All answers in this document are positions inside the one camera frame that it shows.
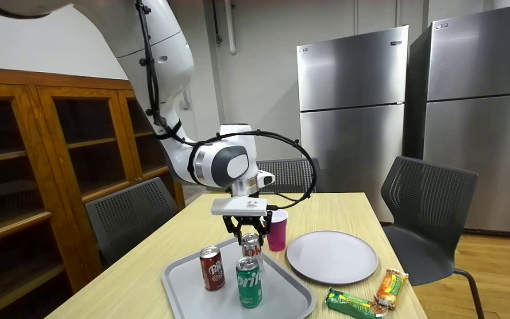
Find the refrigerator door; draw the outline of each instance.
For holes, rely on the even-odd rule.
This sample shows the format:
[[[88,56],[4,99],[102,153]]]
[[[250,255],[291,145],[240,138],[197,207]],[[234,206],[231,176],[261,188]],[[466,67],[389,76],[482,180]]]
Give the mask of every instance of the refrigerator door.
[[[510,94],[510,7],[431,27],[429,101]]]
[[[299,45],[300,111],[405,101],[409,26]]]
[[[365,192],[381,222],[393,216],[381,186],[401,154],[404,105],[300,114],[302,145],[320,163],[325,192]]]
[[[479,173],[466,228],[510,232],[510,97],[428,103],[424,159]]]

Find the plastic cup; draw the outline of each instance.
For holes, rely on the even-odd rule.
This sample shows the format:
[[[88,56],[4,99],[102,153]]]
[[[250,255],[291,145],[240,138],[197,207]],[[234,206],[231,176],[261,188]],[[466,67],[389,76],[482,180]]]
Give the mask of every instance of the plastic cup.
[[[285,249],[287,242],[287,219],[289,213],[285,210],[274,210],[271,219],[271,231],[267,234],[269,249],[280,252]]]

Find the green can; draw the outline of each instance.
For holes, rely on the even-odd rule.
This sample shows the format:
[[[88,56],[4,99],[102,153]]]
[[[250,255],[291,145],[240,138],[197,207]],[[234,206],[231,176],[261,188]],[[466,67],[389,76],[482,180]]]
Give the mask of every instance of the green can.
[[[263,299],[259,261],[253,257],[239,259],[235,267],[239,301],[243,307],[257,307]]]

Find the orange wrapper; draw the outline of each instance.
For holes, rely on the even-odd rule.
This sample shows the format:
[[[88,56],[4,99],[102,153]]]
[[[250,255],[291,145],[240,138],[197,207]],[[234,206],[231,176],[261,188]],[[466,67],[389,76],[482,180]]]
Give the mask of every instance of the orange wrapper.
[[[407,280],[409,280],[409,274],[395,269],[388,269],[385,279],[375,295],[375,301],[380,305],[389,307],[389,309],[395,309],[397,307],[397,296]]]

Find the chair leg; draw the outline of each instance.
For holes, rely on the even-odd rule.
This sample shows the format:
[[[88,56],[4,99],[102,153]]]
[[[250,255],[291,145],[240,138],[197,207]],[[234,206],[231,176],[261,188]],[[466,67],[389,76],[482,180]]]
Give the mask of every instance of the chair leg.
[[[473,302],[475,303],[475,311],[477,312],[478,319],[485,319],[483,315],[483,307],[481,306],[481,300],[479,299],[479,292],[477,291],[477,285],[475,279],[470,275],[469,272],[461,269],[455,269],[454,274],[462,275],[469,281],[469,288],[471,289],[471,295],[473,296]]]

